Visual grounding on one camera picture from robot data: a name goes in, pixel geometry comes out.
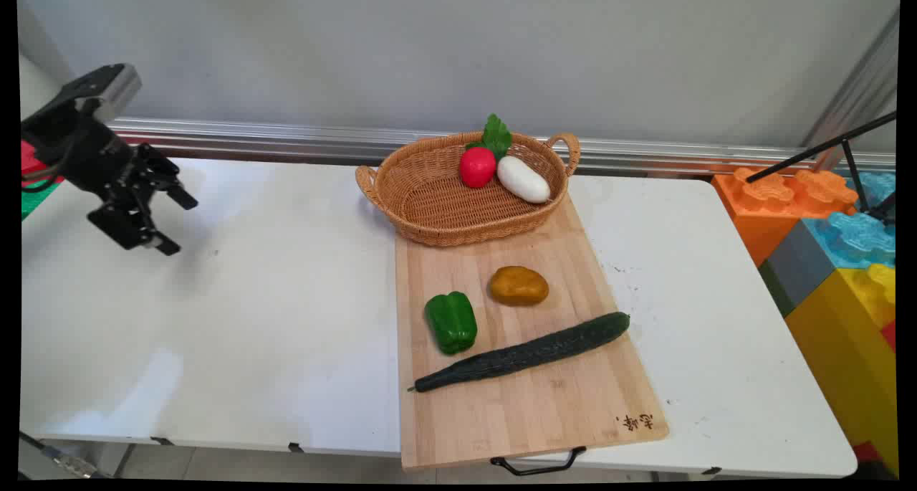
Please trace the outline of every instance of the basket handle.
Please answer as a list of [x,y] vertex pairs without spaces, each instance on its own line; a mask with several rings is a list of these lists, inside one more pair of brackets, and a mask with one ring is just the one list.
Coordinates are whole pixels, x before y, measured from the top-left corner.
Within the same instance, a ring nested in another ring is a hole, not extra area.
[[363,190],[363,195],[366,195],[370,203],[375,204],[380,210],[384,209],[376,191],[376,171],[373,168],[366,165],[357,167],[357,185],[360,185],[360,190]]
[[576,135],[560,133],[559,135],[551,136],[551,139],[547,141],[547,147],[554,147],[554,143],[558,140],[563,140],[567,144],[567,150],[570,151],[570,160],[567,161],[567,177],[570,177],[576,171],[577,165],[580,164],[580,141],[576,138]]

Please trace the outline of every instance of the yellow potato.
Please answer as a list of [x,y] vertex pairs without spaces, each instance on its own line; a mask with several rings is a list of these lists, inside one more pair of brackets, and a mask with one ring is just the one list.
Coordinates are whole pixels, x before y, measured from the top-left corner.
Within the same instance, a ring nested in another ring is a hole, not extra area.
[[491,297],[504,305],[537,305],[547,297],[547,280],[519,266],[501,267],[491,277]]

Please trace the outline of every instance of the wooden cutting board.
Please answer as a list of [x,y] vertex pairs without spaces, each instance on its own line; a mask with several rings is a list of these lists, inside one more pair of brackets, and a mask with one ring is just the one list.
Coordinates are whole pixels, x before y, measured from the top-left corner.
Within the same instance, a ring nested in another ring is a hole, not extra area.
[[[417,378],[455,361],[617,310],[569,195],[543,226],[528,233],[454,248],[398,236],[395,258],[404,469],[655,441],[668,434],[628,334],[508,376],[426,393],[407,391]],[[530,308],[493,301],[488,282],[507,265],[540,272],[550,285],[548,298]],[[468,295],[478,337],[471,350],[450,357],[439,353],[423,306],[434,295],[452,291]],[[640,321],[631,317],[632,325]]]

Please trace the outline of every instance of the wicker basket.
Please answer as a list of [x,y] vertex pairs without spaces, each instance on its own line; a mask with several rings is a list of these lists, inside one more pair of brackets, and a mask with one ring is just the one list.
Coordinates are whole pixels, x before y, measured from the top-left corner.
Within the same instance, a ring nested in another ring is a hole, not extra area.
[[[497,181],[469,188],[459,177],[465,145],[481,141],[481,131],[424,138],[394,151],[380,165],[357,168],[357,184],[366,198],[392,221],[400,235],[431,246],[459,246],[500,239],[541,226],[567,194],[567,178],[580,162],[575,135],[560,134],[542,143],[513,134],[509,154],[520,158],[551,187],[546,204],[530,204]],[[554,152],[563,140],[570,163]]]

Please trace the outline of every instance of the floor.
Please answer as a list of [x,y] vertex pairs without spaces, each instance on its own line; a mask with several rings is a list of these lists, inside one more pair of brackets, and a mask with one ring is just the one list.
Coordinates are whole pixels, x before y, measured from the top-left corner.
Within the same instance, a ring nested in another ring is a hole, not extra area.
[[122,478],[232,480],[250,482],[357,482],[367,484],[563,484],[563,482],[651,482],[650,472],[570,468],[564,472],[514,477],[479,464],[463,468],[404,472],[400,459],[248,449],[135,445],[122,465]]

